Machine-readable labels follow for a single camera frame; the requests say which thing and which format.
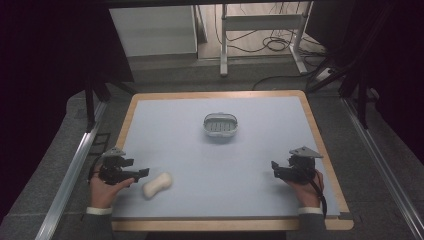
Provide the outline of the aluminium rail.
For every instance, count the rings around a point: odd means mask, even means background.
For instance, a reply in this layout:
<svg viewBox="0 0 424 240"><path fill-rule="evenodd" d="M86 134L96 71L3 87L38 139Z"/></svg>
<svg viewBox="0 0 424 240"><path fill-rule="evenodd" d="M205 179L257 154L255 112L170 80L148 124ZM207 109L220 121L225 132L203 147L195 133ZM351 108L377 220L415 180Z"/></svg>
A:
<svg viewBox="0 0 424 240"><path fill-rule="evenodd" d="M402 217L408 225L415 240L424 240L424 221L414 206L412 200L405 192L404 188L399 183L394 172L391 170L386 158L383 156L380 148L376 144L370 131L366 129L357 117L357 110L354 105L346 99L341 99L345 106L348 115L358 132L361 140L363 141L367 151L378 172L380 173L387 189L389 190L394 202L396 203Z"/></svg>
<svg viewBox="0 0 424 240"><path fill-rule="evenodd" d="M34 240L51 240L58 227L62 214L69 201L73 188L77 182L85 159L98 132L100 122L108 104L100 102L94 111L94 126L90 132L85 132L78 148L70 162L61 185L52 201L52 204L41 224Z"/></svg>

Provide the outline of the black metal stand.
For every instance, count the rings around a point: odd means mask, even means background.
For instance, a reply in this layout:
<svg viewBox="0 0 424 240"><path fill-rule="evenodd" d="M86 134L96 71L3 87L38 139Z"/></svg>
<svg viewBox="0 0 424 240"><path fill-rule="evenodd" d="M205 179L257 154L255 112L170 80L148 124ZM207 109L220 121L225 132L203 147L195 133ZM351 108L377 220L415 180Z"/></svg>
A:
<svg viewBox="0 0 424 240"><path fill-rule="evenodd" d="M87 127L86 127L87 133L90 133L94 129L94 126L96 123L94 97L97 97L101 103L106 103L111 98L111 93L106 86L107 83L114 85L115 87L123 90L124 92L130 95L137 94L137 91L134 88L106 74L100 74L97 76L89 76L85 80L85 88L84 88L85 101L86 101L86 114L87 114Z"/></svg>
<svg viewBox="0 0 424 240"><path fill-rule="evenodd" d="M322 70L329 67L331 64L332 58L327 57L316 67L316 69L312 72L312 76L307 80L305 92L315 93L324 86L344 78L338 89L338 94L341 98L350 98L354 91L357 91L357 96L355 98L356 116L362 127L367 129L366 105L370 101L370 98L367 94L368 83L366 79L366 72L363 69L364 57L355 57L347 65L337 67L336 70L328 77L312 84Z"/></svg>

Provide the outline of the white power strip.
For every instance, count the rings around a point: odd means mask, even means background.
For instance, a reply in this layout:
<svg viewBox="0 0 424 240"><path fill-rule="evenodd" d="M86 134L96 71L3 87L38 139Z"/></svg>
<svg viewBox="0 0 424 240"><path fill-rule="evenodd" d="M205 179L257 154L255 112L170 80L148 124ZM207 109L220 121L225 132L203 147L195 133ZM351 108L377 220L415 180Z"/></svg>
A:
<svg viewBox="0 0 424 240"><path fill-rule="evenodd" d="M325 68L315 77L315 80L320 82L329 77L333 72L334 70L332 68Z"/></svg>

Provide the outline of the grey soap dish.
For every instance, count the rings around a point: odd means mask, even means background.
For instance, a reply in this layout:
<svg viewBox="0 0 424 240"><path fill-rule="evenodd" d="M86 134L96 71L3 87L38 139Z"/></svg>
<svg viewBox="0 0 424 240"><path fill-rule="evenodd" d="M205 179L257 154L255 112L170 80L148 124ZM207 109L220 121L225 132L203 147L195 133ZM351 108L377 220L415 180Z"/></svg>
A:
<svg viewBox="0 0 424 240"><path fill-rule="evenodd" d="M209 137L232 137L238 130L238 120L229 113L211 113L204 118L203 129Z"/></svg>

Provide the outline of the white soap bar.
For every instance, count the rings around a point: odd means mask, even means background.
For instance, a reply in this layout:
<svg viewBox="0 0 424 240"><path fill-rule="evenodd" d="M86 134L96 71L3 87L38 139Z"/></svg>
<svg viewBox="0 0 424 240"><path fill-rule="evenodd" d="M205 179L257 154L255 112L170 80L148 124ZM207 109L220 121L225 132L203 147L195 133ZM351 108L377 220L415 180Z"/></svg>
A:
<svg viewBox="0 0 424 240"><path fill-rule="evenodd" d="M147 199L151 199L162 190L168 189L173 184L173 178L170 173L163 172L153 180L143 185L143 194Z"/></svg>

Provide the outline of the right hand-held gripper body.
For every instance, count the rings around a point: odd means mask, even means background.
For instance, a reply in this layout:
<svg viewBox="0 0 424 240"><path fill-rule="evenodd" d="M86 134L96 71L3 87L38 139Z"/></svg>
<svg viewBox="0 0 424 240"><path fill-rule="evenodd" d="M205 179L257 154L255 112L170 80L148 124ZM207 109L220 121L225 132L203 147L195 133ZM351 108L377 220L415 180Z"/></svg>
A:
<svg viewBox="0 0 424 240"><path fill-rule="evenodd" d="M290 150L289 166L282 167L284 181L306 185L316 176L316 158L322 155L306 146Z"/></svg>

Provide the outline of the white metal desk frame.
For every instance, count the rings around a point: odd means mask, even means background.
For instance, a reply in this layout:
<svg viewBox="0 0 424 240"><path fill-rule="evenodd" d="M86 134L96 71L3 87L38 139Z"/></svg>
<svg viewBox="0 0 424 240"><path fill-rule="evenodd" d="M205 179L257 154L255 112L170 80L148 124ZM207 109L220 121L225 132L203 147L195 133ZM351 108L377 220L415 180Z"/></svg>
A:
<svg viewBox="0 0 424 240"><path fill-rule="evenodd" d="M299 47L311 6L312 2L309 1L300 14L231 16L227 14L227 5L222 4L220 75L228 75L227 33L250 30L294 30L294 42L289 45L289 50L299 73L306 74L307 68L300 57Z"/></svg>

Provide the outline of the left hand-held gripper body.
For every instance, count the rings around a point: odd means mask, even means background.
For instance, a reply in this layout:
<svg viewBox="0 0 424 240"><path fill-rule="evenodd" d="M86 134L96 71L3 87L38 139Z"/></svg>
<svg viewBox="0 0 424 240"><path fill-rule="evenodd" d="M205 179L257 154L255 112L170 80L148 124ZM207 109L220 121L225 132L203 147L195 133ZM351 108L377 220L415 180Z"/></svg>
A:
<svg viewBox="0 0 424 240"><path fill-rule="evenodd" d="M101 155L101 167L98 175L103 182L108 185L115 185L132 178L129 175L130 172L123 171L124 155L125 152L117 147L113 147Z"/></svg>

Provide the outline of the person's right hand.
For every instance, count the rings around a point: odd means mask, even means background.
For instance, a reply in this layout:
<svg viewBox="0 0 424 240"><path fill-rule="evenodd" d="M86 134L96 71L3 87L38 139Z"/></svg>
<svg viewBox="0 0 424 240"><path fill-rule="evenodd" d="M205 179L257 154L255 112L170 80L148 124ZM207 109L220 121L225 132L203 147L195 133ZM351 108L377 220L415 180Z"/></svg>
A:
<svg viewBox="0 0 424 240"><path fill-rule="evenodd" d="M324 190L323 175L320 171L316 170L316 176L313 179L313 184L308 183L306 185L302 185L290 181L287 181L287 184L294 189L295 195L302 207L321 207L319 193L314 188L314 186L317 186L320 192Z"/></svg>

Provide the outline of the light blue table mat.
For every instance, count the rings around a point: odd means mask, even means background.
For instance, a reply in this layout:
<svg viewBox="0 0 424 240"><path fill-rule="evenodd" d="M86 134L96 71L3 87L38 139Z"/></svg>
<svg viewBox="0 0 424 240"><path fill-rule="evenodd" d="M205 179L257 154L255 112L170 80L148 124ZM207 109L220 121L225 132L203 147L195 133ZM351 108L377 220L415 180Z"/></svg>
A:
<svg viewBox="0 0 424 240"><path fill-rule="evenodd" d="M211 113L238 120L232 137L209 137ZM124 219L284 218L297 215L293 189L275 178L271 161L289 151L317 147L296 96L140 100L124 144L134 169L168 172L173 184L151 199L136 183L122 190L113 215Z"/></svg>

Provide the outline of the person's left hand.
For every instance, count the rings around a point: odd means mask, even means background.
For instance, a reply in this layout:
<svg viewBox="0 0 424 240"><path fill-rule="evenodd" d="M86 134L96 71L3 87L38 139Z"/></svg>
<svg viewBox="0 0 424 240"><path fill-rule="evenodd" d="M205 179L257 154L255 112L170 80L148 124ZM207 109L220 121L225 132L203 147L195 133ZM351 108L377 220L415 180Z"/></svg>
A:
<svg viewBox="0 0 424 240"><path fill-rule="evenodd" d="M115 185L108 185L101 180L98 173L94 173L89 181L90 185L90 207L107 209L113 204L117 194L124 188L134 183L134 178L126 179Z"/></svg>

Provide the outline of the white cabinet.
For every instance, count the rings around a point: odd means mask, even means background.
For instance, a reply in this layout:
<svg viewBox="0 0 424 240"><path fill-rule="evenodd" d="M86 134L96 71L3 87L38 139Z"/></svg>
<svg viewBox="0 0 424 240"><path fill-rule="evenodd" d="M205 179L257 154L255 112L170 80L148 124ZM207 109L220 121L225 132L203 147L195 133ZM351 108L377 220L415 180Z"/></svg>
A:
<svg viewBox="0 0 424 240"><path fill-rule="evenodd" d="M192 6L109 10L127 57L197 52Z"/></svg>

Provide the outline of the dark curtain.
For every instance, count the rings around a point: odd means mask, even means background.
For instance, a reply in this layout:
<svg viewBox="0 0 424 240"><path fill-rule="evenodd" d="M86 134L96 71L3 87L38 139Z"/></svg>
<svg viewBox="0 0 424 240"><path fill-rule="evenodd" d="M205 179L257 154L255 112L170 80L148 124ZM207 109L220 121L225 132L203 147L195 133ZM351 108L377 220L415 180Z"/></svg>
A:
<svg viewBox="0 0 424 240"><path fill-rule="evenodd" d="M375 90L377 110L424 164L424 0L316 0L306 33L347 69L340 93Z"/></svg>
<svg viewBox="0 0 424 240"><path fill-rule="evenodd" d="M0 0L0 221L42 160L68 99L132 81L102 0Z"/></svg>

